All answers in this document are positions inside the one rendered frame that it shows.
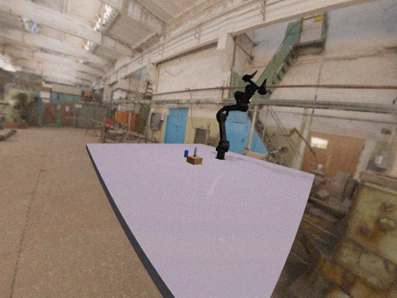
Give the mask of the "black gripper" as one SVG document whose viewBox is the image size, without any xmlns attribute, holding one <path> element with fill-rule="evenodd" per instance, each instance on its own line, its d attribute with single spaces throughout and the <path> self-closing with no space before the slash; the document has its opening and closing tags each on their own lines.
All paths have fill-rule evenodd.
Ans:
<svg viewBox="0 0 397 298">
<path fill-rule="evenodd" d="M 267 93 L 267 90 L 266 90 L 266 80 L 267 80 L 267 78 L 263 81 L 262 85 L 260 87 L 258 87 L 254 82 L 251 81 L 251 78 L 253 78 L 256 73 L 257 73 L 257 71 L 254 72 L 252 75 L 247 75 L 246 74 L 246 75 L 244 75 L 242 77 L 242 79 L 245 82 L 249 82 L 250 83 L 250 85 L 248 86 L 248 88 L 245 91 L 249 92 L 251 96 L 253 96 L 255 94 L 256 90 L 258 90 L 258 93 L 260 95 L 265 95 Z"/>
</svg>

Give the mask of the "tan wooden block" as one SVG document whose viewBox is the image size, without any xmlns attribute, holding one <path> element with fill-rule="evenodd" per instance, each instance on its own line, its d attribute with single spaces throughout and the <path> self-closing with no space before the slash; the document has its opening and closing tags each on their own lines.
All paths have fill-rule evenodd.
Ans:
<svg viewBox="0 0 397 298">
<path fill-rule="evenodd" d="M 187 161 L 186 161 L 186 162 L 188 162 L 188 163 L 190 163 L 190 164 L 193 164 L 193 165 L 198 165 L 198 164 L 202 164 L 202 159 L 203 159 L 203 158 L 198 157 L 198 156 L 196 156 L 196 157 L 194 157 L 194 156 L 187 156 Z"/>
</svg>

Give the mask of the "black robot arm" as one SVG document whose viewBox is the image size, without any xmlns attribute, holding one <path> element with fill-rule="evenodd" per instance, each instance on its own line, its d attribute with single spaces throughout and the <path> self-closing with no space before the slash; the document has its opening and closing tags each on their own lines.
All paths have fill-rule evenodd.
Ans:
<svg viewBox="0 0 397 298">
<path fill-rule="evenodd" d="M 220 141 L 219 141 L 219 145 L 216 148 L 217 151 L 216 159 L 225 160 L 225 152 L 228 152 L 229 150 L 230 144 L 226 138 L 226 127 L 225 127 L 225 121 L 226 121 L 226 117 L 228 116 L 228 112 L 229 111 L 246 112 L 248 110 L 248 103 L 250 103 L 249 100 L 252 97 L 249 92 L 243 93 L 238 90 L 235 92 L 234 96 L 236 100 L 236 105 L 224 106 L 217 112 L 216 115 L 220 127 Z M 226 113 L 223 113 L 224 111 L 226 111 Z"/>
</svg>

